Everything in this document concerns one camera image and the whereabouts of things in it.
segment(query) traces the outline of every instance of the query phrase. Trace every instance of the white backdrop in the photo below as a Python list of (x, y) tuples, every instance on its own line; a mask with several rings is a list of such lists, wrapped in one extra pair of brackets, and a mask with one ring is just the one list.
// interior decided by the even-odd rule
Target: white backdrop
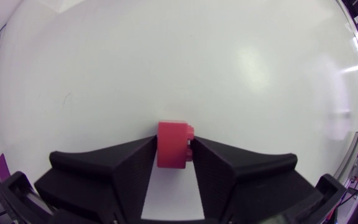
[[(354, 40), (335, 1), (88, 0), (57, 13), (25, 0), (0, 42), (0, 154), (34, 183), (51, 151), (181, 119), (203, 138), (294, 153), (314, 185), (358, 131)], [(203, 217), (192, 163), (153, 170), (143, 217)]]

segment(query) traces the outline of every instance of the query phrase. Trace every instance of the purple object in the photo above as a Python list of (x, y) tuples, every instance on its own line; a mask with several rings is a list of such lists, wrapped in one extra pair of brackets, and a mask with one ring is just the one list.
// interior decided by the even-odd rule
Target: purple object
[(0, 156), (0, 180), (1, 182), (11, 176), (9, 169), (7, 168), (5, 156), (2, 153)]

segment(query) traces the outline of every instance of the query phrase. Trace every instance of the red plastic block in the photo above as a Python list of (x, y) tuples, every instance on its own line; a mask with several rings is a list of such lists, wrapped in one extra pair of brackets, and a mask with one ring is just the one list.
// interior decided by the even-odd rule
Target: red plastic block
[(194, 128), (184, 121), (160, 121), (158, 123), (157, 166), (184, 169), (192, 160), (188, 141), (194, 139)]

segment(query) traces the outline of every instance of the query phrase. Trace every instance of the black plastic part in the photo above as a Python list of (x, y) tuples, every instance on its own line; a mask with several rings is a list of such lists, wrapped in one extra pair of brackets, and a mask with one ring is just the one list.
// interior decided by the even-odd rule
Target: black plastic part
[(156, 150), (153, 136), (91, 152), (53, 152), (52, 169), (35, 188), (54, 207), (95, 222), (140, 219)]
[(307, 212), (323, 198), (294, 170), (293, 154), (259, 154), (203, 138), (191, 148), (206, 218), (255, 223), (306, 199)]
[(64, 209), (57, 211), (53, 214), (53, 217), (49, 220), (48, 224), (98, 224), (91, 220), (87, 220), (83, 217), (75, 215)]
[(33, 191), (22, 172), (16, 172), (0, 184), (0, 191), (13, 211), (27, 223), (48, 223), (51, 214), (28, 200), (26, 195)]
[(141, 219), (154, 136), (92, 152), (51, 153), (52, 169), (35, 183), (58, 209), (49, 224), (319, 223), (345, 192), (330, 175), (311, 186), (295, 171), (293, 154), (259, 154), (198, 137), (191, 148), (205, 220)]

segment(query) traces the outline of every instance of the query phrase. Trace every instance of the red lego brick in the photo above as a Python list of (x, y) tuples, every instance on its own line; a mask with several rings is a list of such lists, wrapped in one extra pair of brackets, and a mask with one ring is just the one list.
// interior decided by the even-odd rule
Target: red lego brick
[(157, 166), (184, 169), (193, 153), (188, 141), (194, 139), (194, 128), (184, 121), (160, 121), (157, 134)]

